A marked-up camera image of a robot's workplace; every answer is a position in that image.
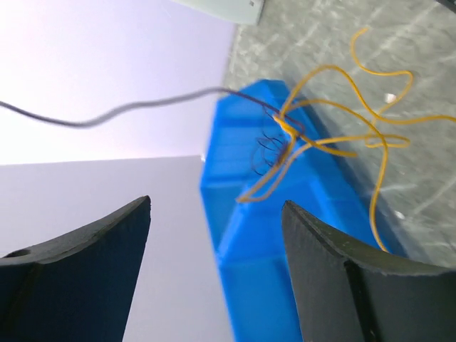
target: lavender wall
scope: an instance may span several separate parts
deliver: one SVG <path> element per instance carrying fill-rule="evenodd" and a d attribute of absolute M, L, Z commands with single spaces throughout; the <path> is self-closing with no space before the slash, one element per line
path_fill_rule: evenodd
<path fill-rule="evenodd" d="M 127 101 L 218 85 L 233 29 L 167 0 L 3 0 L 0 100 L 84 120 Z M 0 164 L 198 155 L 216 98 L 84 131 L 0 110 Z"/>
<path fill-rule="evenodd" d="M 201 166 L 198 157 L 0 166 L 0 255 L 149 195 L 152 223 L 124 342 L 233 341 L 198 192 Z"/>

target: plastic crate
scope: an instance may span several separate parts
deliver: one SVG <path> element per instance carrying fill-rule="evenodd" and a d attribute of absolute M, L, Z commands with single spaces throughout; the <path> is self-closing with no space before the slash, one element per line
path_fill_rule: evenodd
<path fill-rule="evenodd" d="M 282 81 L 258 81 L 243 92 L 276 108 L 289 95 Z M 307 114 L 300 108 L 290 115 L 304 124 L 308 137 L 322 138 Z M 334 158 L 317 149 L 293 163 L 268 199 L 236 203 L 259 179 L 251 163 L 262 130 L 268 136 L 281 133 L 261 106 L 235 95 L 218 102 L 202 199 L 236 341 L 298 342 L 302 337 L 281 235 L 284 202 L 292 200 L 342 232 L 378 246 L 358 195 Z"/>

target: concrete floor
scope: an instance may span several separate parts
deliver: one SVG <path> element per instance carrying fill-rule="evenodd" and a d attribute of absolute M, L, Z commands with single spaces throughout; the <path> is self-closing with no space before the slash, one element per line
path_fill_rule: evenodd
<path fill-rule="evenodd" d="M 225 85 L 241 88 L 259 78 L 290 86 L 319 64 L 333 63 L 355 79 L 374 109 L 386 93 L 399 93 L 405 77 L 382 78 L 359 70 L 349 53 L 351 36 L 370 30 L 357 43 L 361 63 L 378 71 L 411 70 L 415 84 L 389 118 L 456 116 L 456 14 L 433 0 L 265 0 L 258 26 L 240 26 Z M 328 71 L 304 89 L 308 97 L 342 103 L 369 115 L 342 76 Z M 316 107 L 332 135 L 366 132 L 361 122 L 329 106 Z M 379 125 L 406 135 L 407 149 L 391 150 L 380 210 L 412 259 L 456 266 L 456 123 Z M 351 143 L 359 158 L 349 164 L 370 197 L 381 151 Z"/>

